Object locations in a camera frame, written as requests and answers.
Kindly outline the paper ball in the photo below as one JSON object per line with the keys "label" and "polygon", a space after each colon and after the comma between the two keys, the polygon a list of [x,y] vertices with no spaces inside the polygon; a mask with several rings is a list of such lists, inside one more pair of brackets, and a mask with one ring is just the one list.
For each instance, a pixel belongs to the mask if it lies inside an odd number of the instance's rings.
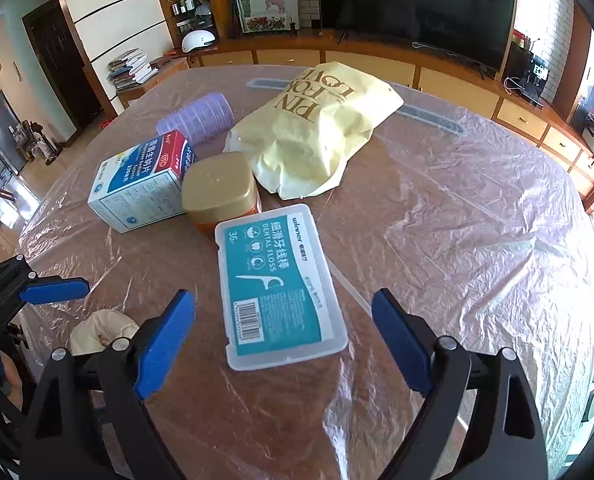
{"label": "paper ball", "polygon": [[103,351],[115,339],[131,339],[140,325],[122,312],[103,309],[93,312],[73,328],[68,348],[74,356]]}

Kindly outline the blue white medicine box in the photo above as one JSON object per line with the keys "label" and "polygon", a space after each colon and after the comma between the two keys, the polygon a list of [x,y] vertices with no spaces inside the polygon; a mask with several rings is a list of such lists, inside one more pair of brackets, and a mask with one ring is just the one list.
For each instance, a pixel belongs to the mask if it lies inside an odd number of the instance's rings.
{"label": "blue white medicine box", "polygon": [[180,131],[156,136],[101,162],[88,205],[118,233],[177,217],[183,177],[196,161]]}

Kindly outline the gold lid cream jar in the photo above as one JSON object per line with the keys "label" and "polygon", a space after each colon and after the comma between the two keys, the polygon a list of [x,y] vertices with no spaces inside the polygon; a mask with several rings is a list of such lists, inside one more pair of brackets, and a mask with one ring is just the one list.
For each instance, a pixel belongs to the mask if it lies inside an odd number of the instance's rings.
{"label": "gold lid cream jar", "polygon": [[195,162],[186,170],[181,196],[185,214],[211,240],[219,223],[262,212],[255,176],[240,152]]}

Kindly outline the dental floss plastic box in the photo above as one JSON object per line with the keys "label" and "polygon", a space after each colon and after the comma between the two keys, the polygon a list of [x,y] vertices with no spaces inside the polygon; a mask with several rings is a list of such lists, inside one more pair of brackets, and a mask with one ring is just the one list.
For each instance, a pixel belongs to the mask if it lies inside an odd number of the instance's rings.
{"label": "dental floss plastic box", "polygon": [[310,208],[216,226],[227,364],[266,370],[343,351],[348,332]]}

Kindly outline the yellow plastic bag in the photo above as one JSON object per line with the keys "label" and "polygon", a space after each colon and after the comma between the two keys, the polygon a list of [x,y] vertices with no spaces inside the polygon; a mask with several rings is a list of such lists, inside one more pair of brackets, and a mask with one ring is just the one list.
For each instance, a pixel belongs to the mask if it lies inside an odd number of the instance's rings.
{"label": "yellow plastic bag", "polygon": [[339,62],[307,68],[227,134],[257,182],[281,200],[340,185],[349,159],[403,99],[390,84]]}

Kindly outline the stack of books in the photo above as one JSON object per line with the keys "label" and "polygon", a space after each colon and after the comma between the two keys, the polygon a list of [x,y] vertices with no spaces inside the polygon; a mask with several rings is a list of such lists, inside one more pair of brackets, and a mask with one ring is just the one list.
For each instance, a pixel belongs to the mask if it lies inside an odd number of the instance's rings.
{"label": "stack of books", "polygon": [[107,80],[117,91],[137,87],[158,73],[158,68],[148,62],[141,48],[134,48],[114,58],[107,65]]}

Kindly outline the small wooden side table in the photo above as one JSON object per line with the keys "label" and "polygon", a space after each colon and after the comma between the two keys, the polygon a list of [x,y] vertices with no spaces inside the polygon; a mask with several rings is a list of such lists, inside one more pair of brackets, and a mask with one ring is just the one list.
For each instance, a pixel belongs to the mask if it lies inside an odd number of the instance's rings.
{"label": "small wooden side table", "polygon": [[189,65],[187,65],[186,58],[176,58],[175,60],[164,65],[161,70],[159,70],[151,78],[148,78],[148,80],[143,82],[143,84],[138,84],[134,88],[119,91],[119,103],[122,104],[123,108],[128,108],[132,102],[140,99],[141,96],[144,96],[145,93],[148,93],[148,91],[156,87],[157,84],[161,84],[166,79],[172,77],[175,74],[183,72],[183,70],[187,70],[188,68]]}

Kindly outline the white helmet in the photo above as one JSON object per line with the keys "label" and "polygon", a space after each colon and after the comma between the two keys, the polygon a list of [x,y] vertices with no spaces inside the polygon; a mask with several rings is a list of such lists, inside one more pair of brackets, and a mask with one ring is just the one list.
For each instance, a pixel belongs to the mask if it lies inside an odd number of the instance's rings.
{"label": "white helmet", "polygon": [[184,54],[188,54],[197,49],[203,49],[211,46],[217,41],[217,37],[209,30],[198,29],[188,32],[182,39],[181,49]]}

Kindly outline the grey table edge guard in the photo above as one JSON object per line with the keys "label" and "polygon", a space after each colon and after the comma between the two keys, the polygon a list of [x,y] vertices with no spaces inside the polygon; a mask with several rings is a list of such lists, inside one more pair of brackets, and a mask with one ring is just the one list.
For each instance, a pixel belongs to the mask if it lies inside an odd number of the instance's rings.
{"label": "grey table edge guard", "polygon": [[[288,79],[254,78],[247,81],[246,87],[248,89],[281,92],[288,87],[288,84]],[[455,120],[419,106],[403,103],[396,110],[396,114],[416,120],[416,122],[423,122],[425,125],[434,126],[444,132],[452,133],[454,136],[466,136],[464,127]]]}

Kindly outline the wooden sideboard cabinet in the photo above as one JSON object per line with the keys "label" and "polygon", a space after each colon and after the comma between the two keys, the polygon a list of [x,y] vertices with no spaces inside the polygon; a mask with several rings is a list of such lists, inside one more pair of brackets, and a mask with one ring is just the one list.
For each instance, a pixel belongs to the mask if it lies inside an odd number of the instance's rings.
{"label": "wooden sideboard cabinet", "polygon": [[191,67],[267,64],[314,66],[338,61],[382,80],[403,84],[487,117],[532,143],[562,165],[577,185],[586,211],[594,211],[594,155],[553,107],[528,103],[498,75],[488,76],[453,56],[442,58],[403,44],[342,40],[329,30],[296,35],[250,35],[220,40],[186,55]]}

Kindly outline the black coffee machine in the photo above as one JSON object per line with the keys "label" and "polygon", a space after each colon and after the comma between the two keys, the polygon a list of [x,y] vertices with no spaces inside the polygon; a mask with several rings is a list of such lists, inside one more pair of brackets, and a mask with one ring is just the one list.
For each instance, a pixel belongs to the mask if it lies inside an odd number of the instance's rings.
{"label": "black coffee machine", "polygon": [[546,63],[538,55],[512,42],[503,74],[503,84],[510,93],[517,92],[532,105],[542,108],[543,90],[550,76]]}

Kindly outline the black flat television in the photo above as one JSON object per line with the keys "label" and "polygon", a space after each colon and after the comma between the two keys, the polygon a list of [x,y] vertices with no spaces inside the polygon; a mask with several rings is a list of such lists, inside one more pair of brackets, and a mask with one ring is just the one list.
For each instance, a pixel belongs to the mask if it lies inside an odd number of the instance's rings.
{"label": "black flat television", "polygon": [[395,37],[499,70],[514,0],[320,0],[322,26]]}

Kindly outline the animal picture frame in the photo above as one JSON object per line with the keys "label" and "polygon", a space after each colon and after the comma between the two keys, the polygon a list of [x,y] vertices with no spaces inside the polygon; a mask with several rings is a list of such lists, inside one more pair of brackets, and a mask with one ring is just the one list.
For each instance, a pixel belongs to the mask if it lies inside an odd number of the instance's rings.
{"label": "animal picture frame", "polygon": [[288,32],[299,27],[298,0],[249,0],[244,32]]}

